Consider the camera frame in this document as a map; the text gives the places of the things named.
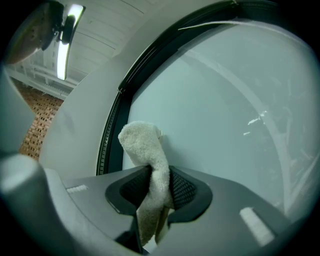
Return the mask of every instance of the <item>towel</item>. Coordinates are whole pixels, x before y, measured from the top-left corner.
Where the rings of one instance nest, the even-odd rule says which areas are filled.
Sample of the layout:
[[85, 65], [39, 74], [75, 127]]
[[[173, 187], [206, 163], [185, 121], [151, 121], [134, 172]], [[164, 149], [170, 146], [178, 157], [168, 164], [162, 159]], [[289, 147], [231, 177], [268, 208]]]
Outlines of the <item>towel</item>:
[[141, 245], [155, 234], [161, 211], [173, 208], [169, 190], [169, 164], [161, 146], [163, 133], [154, 124], [134, 121], [125, 125], [118, 139], [135, 166], [150, 165], [149, 192], [136, 214]]

